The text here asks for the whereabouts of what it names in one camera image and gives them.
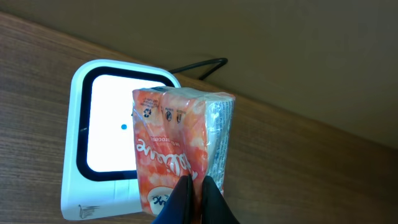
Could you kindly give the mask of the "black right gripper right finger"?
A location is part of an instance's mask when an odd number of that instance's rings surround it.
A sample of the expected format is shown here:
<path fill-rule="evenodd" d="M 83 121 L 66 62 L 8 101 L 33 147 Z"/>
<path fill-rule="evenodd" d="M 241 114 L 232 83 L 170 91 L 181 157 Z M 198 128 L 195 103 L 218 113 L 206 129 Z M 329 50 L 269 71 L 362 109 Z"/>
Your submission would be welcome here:
<path fill-rule="evenodd" d="M 202 224 L 239 224 L 212 177 L 202 183 Z"/>

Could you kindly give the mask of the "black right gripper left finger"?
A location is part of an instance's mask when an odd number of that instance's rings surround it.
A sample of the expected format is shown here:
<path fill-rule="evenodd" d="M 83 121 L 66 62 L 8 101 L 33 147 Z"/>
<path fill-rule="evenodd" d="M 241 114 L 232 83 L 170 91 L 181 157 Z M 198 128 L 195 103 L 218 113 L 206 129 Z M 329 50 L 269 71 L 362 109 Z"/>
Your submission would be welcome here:
<path fill-rule="evenodd" d="M 152 224 L 191 224 L 193 217 L 192 176 L 181 176 L 165 207 Z"/>

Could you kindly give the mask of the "red small carton box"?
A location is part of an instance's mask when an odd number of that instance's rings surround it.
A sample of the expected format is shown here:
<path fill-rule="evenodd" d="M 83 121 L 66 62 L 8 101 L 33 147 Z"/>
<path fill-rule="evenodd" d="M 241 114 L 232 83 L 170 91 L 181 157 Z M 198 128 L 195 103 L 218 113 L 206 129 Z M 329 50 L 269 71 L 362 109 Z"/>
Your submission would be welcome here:
<path fill-rule="evenodd" d="M 235 97 L 169 86 L 134 90 L 136 172 L 143 211 L 158 215 L 181 176 L 193 179 L 194 202 L 210 176 L 220 192 Z"/>

